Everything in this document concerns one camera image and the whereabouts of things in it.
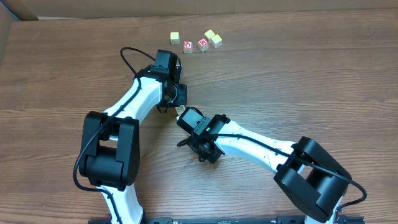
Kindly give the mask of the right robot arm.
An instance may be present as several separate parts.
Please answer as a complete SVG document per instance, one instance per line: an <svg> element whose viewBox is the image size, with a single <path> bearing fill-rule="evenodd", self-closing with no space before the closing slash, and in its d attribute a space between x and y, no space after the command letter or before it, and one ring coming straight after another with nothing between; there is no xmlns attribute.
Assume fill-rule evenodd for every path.
<svg viewBox="0 0 398 224"><path fill-rule="evenodd" d="M305 214L304 223L344 223L340 212L363 202L367 193L319 143L308 137L280 141L249 131L224 114L209 118L194 107L177 116L177 125L200 162L237 156L269 170L289 200Z"/></svg>

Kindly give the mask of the white picture block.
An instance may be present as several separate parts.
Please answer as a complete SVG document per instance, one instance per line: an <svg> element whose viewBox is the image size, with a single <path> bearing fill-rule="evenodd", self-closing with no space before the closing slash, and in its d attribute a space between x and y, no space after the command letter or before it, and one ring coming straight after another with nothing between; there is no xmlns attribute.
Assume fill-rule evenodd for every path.
<svg viewBox="0 0 398 224"><path fill-rule="evenodd" d="M175 109L176 109L178 116L180 116L186 110L184 105L180 105L180 106L176 107Z"/></svg>

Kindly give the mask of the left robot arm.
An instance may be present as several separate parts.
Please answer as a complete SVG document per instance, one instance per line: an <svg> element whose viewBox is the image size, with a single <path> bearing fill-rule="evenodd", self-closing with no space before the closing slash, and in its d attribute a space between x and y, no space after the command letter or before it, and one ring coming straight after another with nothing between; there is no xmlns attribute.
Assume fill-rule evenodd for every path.
<svg viewBox="0 0 398 224"><path fill-rule="evenodd" d="M85 116L73 167L79 189L103 195L111 213L107 223L145 223L134 187L141 158L140 125L152 108L166 113L187 104L187 86L180 83L182 63L175 53L158 50L152 64L133 74L132 87L116 104Z"/></svg>

